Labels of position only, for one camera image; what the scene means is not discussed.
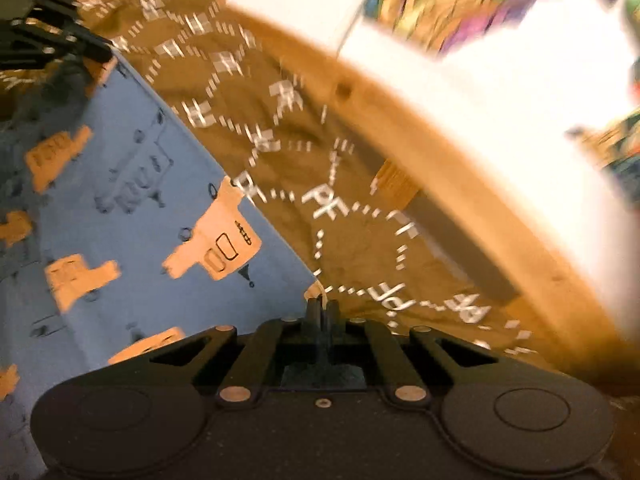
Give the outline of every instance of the wooden bed frame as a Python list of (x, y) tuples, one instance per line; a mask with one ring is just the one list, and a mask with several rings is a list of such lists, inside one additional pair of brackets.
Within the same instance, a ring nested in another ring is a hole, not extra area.
[(543, 355), (556, 369), (588, 380), (635, 377), (638, 348), (624, 341), (594, 291), (536, 220), (505, 199), (473, 160), (365, 75), (228, 7), (267, 52), (304, 76), (314, 99), (385, 154), (379, 189), (393, 187), (396, 207), (423, 190), (504, 273), (521, 294), (504, 308), (541, 336)]

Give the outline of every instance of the metal bolt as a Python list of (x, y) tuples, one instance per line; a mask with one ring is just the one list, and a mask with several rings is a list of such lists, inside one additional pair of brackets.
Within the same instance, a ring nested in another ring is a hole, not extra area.
[(318, 399), (316, 400), (316, 406), (318, 408), (330, 408), (332, 402), (329, 399)]
[(400, 386), (396, 390), (396, 397), (405, 402), (419, 402), (427, 396), (427, 392), (420, 386)]
[(220, 391), (220, 397), (226, 402), (245, 402), (251, 399), (251, 391), (244, 386), (227, 386)]

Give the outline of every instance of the silver rivet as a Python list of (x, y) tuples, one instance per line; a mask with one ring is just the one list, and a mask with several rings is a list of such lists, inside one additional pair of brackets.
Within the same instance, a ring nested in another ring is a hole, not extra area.
[(332, 402), (329, 399), (318, 399), (316, 400), (316, 406), (318, 408), (330, 408)]
[(220, 391), (220, 397), (226, 402), (245, 402), (251, 399), (251, 391), (244, 386), (227, 386)]
[(420, 386), (400, 386), (396, 390), (396, 397), (405, 402), (418, 402), (427, 396), (427, 392)]

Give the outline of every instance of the wooden frame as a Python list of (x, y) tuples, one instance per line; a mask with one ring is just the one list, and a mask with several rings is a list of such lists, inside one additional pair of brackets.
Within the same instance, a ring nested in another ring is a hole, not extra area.
[(385, 153), (491, 258), (522, 294), (507, 309), (542, 335), (549, 362), (599, 380), (620, 380), (621, 370), (635, 369), (637, 349), (624, 341), (591, 287), (537, 222), (503, 197), (469, 156), (357, 70), (229, 7), (267, 52), (304, 76), (311, 96)]

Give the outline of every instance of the screw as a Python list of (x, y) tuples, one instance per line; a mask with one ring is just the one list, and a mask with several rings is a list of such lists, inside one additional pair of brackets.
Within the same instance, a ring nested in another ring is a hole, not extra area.
[(251, 399), (251, 392), (244, 386), (227, 386), (220, 391), (220, 397), (226, 402), (245, 402)]
[(396, 390), (396, 397), (405, 402), (418, 402), (427, 396), (427, 392), (420, 386), (400, 386)]
[(318, 408), (330, 408), (332, 402), (329, 399), (318, 399), (316, 400), (316, 406)]

